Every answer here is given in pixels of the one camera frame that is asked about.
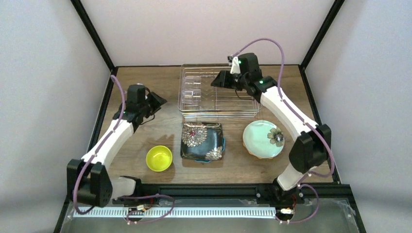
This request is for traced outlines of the clear plastic glass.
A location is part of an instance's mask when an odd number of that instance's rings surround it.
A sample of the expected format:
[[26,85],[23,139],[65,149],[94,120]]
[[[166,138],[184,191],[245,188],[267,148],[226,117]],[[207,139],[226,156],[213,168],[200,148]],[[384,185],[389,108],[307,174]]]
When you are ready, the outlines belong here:
[[180,95],[180,102],[183,106],[198,106],[201,102],[201,90],[184,90]]
[[182,91],[184,93],[195,93],[201,90],[202,77],[201,76],[186,76],[183,78]]

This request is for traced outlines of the metal wire dish rack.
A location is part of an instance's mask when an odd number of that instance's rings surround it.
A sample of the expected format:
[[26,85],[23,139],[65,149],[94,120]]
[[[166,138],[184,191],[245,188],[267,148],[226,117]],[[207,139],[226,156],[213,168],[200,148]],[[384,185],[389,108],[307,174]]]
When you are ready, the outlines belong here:
[[[222,64],[184,64],[180,71],[178,109],[185,118],[189,117],[254,117],[261,110],[261,104],[245,91],[212,87],[211,82],[221,70],[230,67]],[[198,106],[183,106],[180,102],[183,78],[201,76],[201,102]]]

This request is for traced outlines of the black floral square plate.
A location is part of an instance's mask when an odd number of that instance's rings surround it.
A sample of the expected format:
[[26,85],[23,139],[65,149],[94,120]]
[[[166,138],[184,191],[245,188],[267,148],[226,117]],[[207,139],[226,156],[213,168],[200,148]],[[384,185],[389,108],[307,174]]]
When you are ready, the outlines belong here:
[[186,121],[182,125],[180,156],[203,160],[212,149],[223,144],[223,126],[216,122]]

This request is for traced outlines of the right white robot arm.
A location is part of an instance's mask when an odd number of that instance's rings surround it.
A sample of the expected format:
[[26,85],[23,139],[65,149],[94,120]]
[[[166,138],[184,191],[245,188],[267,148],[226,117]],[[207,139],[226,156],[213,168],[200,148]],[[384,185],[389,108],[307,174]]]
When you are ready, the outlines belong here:
[[246,91],[284,125],[294,144],[289,153],[290,163],[275,183],[284,192],[299,186],[319,165],[332,159],[331,129],[317,124],[292,103],[280,80],[263,76],[254,53],[229,56],[228,62],[231,69],[221,70],[211,86]]

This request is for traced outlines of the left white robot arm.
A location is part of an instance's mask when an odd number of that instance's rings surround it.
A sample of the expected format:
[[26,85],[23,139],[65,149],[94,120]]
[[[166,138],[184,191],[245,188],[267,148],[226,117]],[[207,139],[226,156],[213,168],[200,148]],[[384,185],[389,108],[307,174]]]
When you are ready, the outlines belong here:
[[153,116],[167,100],[141,84],[130,85],[107,131],[81,159],[67,165],[67,191],[71,201],[105,207],[112,199],[134,194],[137,179],[111,178],[108,169],[123,144],[144,119]]

